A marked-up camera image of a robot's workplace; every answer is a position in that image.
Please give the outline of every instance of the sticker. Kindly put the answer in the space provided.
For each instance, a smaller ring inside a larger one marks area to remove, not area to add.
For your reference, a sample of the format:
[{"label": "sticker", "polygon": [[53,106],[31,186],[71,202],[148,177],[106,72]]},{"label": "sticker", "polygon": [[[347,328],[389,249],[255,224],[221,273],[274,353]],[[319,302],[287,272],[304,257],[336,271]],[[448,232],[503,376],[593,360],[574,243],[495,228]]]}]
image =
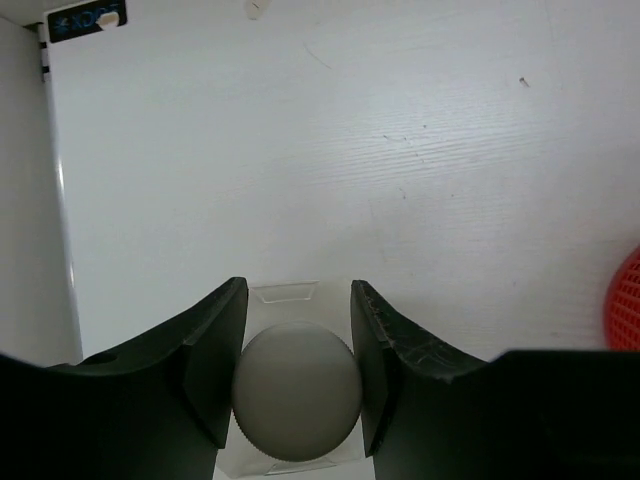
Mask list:
[{"label": "sticker", "polygon": [[64,42],[126,24],[125,0],[97,0],[47,15],[51,43]]}]

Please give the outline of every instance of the white wall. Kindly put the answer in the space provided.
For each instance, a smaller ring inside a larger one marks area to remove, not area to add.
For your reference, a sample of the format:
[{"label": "white wall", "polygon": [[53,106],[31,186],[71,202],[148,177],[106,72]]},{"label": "white wall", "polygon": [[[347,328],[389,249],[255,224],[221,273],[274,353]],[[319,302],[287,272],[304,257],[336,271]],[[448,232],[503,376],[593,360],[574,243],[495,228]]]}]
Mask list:
[{"label": "white wall", "polygon": [[51,47],[87,354],[231,275],[369,279],[484,358],[604,345],[640,243],[639,2],[128,5]]},{"label": "white wall", "polygon": [[16,25],[42,21],[45,10],[78,3],[76,0],[0,0],[0,17]]},{"label": "white wall", "polygon": [[0,19],[0,352],[53,365],[80,352],[39,57]]}]

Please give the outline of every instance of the red object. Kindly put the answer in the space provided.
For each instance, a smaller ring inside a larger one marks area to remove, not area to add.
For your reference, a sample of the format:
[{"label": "red object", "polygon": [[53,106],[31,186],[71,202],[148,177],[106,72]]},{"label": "red object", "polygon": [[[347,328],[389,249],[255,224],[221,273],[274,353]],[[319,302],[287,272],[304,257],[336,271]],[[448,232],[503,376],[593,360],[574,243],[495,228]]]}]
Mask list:
[{"label": "red object", "polygon": [[604,304],[604,322],[613,350],[640,351],[640,248],[613,277]]}]

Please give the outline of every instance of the white panel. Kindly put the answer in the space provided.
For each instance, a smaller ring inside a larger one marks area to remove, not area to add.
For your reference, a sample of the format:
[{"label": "white panel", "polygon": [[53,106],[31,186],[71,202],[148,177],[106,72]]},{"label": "white panel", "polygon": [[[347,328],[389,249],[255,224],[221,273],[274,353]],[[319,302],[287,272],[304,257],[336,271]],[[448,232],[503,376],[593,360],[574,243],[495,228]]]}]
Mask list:
[{"label": "white panel", "polygon": [[52,46],[87,354],[231,275],[365,278],[483,358],[603,346],[640,3],[245,3],[129,0]]},{"label": "white panel", "polygon": [[78,360],[38,38],[0,19],[0,352]]}]

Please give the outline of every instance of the white ball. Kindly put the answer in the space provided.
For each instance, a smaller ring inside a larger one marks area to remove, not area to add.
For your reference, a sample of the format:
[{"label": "white ball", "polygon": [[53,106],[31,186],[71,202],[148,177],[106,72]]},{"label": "white ball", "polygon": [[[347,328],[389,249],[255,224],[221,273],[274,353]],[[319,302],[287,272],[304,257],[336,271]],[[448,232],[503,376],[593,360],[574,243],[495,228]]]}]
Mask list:
[{"label": "white ball", "polygon": [[304,462],[348,437],[362,407],[362,381],[349,348],[322,327],[286,323],[257,335],[233,381],[236,421],[259,450]]}]

